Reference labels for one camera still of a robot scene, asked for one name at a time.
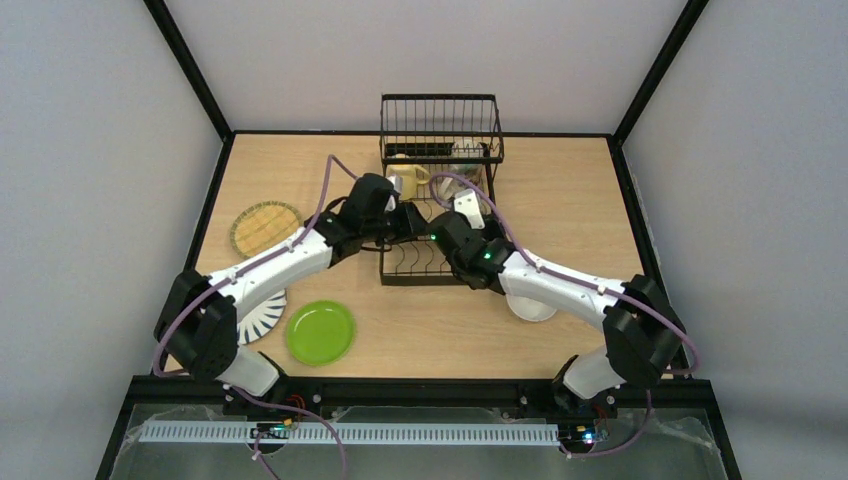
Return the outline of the yellow ceramic mug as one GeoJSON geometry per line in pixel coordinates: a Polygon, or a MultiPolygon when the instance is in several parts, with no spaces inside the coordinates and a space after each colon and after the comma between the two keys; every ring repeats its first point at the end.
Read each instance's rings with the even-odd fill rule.
{"type": "Polygon", "coordinates": [[[395,175],[401,181],[400,199],[411,200],[418,194],[418,188],[426,185],[430,178],[430,172],[419,164],[397,164],[392,163],[387,167],[389,175],[395,175]]]}

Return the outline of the black wire dish rack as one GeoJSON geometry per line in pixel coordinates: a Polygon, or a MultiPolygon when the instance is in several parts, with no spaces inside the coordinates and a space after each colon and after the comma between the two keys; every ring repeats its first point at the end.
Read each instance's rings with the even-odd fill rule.
{"type": "Polygon", "coordinates": [[[504,160],[496,96],[470,93],[386,93],[380,106],[383,171],[402,182],[401,198],[426,220],[471,182],[490,199],[504,160]]]}

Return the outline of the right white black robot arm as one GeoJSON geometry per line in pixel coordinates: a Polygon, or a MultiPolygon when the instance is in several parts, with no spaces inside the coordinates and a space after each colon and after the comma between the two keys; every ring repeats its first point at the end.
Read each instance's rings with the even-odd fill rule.
{"type": "Polygon", "coordinates": [[[589,400],[621,384],[651,389],[680,349],[685,329],[657,283],[636,274],[629,281],[593,277],[533,257],[503,230],[475,229],[458,212],[445,212],[427,233],[455,278],[473,290],[525,298],[581,318],[604,343],[570,360],[557,384],[589,400]]]}

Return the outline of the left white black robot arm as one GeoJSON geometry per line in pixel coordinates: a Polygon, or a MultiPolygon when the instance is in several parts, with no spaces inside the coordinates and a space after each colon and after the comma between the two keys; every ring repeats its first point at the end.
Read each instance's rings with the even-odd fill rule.
{"type": "Polygon", "coordinates": [[[366,173],[348,195],[322,196],[305,225],[277,245],[212,274],[181,272],[154,329],[155,374],[166,376],[162,359],[170,356],[194,380],[229,384],[252,396],[267,394],[283,372],[240,344],[238,323],[274,294],[332,268],[364,245],[410,242],[426,227],[416,204],[400,200],[392,179],[366,173]]]}

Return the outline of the plain white bowl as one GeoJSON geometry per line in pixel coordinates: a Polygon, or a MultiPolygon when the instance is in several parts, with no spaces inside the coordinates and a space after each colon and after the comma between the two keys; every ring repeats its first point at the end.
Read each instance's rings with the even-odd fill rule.
{"type": "Polygon", "coordinates": [[[527,322],[543,322],[557,313],[557,309],[527,297],[507,295],[506,301],[511,312],[527,322]]]}

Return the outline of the green plastic plate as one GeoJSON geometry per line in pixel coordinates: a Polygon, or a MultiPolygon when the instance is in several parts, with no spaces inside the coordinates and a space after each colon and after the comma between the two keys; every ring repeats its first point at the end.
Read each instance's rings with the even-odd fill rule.
{"type": "Polygon", "coordinates": [[[357,324],[351,310],[332,300],[318,300],[299,308],[285,333],[289,353],[298,362],[326,366],[340,360],[353,346],[357,324]]]}

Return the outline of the woven bamboo plate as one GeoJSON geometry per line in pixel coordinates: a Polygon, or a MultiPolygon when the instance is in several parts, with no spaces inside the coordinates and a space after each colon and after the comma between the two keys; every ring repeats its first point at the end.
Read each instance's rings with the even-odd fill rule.
{"type": "Polygon", "coordinates": [[[236,217],[229,229],[229,242],[241,259],[249,259],[288,238],[302,223],[301,213],[289,203],[259,202],[236,217]]]}

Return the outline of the blue striped white plate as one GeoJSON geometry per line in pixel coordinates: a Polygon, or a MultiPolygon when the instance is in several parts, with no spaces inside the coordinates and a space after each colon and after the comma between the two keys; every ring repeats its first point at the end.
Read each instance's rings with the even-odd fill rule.
{"type": "Polygon", "coordinates": [[[283,289],[246,314],[237,323],[238,344],[247,345],[268,335],[284,316],[287,303],[287,291],[283,289]]]}

